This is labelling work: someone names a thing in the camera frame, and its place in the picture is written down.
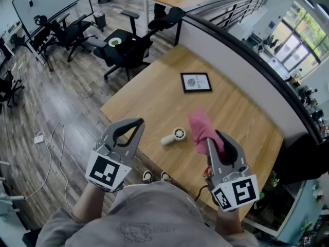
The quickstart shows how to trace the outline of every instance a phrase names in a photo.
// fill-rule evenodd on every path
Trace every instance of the white plate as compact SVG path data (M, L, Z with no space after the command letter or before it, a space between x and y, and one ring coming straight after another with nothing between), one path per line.
M112 39L110 39L109 42L108 42L108 45L109 45L110 47L115 47L115 45L112 44L113 41L118 41L118 44L117 44L117 45L121 44L121 42L122 42L120 38L112 38Z

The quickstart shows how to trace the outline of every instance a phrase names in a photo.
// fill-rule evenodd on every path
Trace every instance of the power adapter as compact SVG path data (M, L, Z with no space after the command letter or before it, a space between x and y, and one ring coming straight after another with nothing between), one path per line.
M37 137L34 138L34 143L35 144L42 143L43 141L44 141L43 135L39 135L39 136L37 136Z

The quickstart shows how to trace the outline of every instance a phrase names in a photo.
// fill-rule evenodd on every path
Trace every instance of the wooden floor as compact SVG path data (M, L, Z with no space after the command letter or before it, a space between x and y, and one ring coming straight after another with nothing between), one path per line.
M117 28L131 30L129 18L120 14L122 10L131 10L140 14L136 21L137 34L143 35L143 0L114 0L101 6L97 0L92 0L92 4L95 11L106 14L107 27L101 33L92 26L88 34L104 39ZM81 1L78 10L85 13L88 5L88 0ZM148 62L172 47L173 36L160 33L152 40ZM52 73L23 47L18 48L16 56L8 62L9 66L16 64L13 75L22 79L25 89L17 97L18 106L9 109L4 105L0 115L0 160L11 164L10 167L1 166L1 172L6 183L19 195L29 196L38 189L47 173L50 158L45 144L35 145L34 137L40 131L49 137L57 122L61 121L65 126L62 166L69 179L68 203L73 207L87 184L84 173L90 151L108 126L100 108L127 80L125 73L115 72L104 81L103 75L109 68L93 53L87 54L79 49L74 59L67 63L65 49L53 46L49 51L54 67ZM5 68L6 64L0 71L1 77L5 75ZM59 206L65 206L65 179L59 170L62 138L59 126L50 147L53 162L47 183L31 199L19 204L21 216L30 229L42 226ZM134 160L134 163L135 168L126 184L140 183L141 173L146 169L139 160ZM103 212L114 199L115 195L107 194Z

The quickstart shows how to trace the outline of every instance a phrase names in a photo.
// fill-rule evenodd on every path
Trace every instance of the sneaker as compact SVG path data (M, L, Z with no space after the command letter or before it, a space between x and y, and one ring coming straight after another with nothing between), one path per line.
M171 178L170 178L170 176L166 172L163 171L161 173L161 181L170 182L171 181Z
M153 182L153 174L149 170L145 171L143 174L143 182L146 184Z

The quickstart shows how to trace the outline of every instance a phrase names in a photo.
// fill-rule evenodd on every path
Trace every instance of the black cable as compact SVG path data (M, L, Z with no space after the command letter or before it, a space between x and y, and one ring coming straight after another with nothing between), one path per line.
M199 190L199 194L196 196L196 198L194 199L194 201L197 201L197 200L198 200L198 198L199 198L200 195L201 195L202 190L203 190L204 188L206 188L206 187L208 187L208 185L205 185L205 186L203 186L202 188L200 188L200 190Z

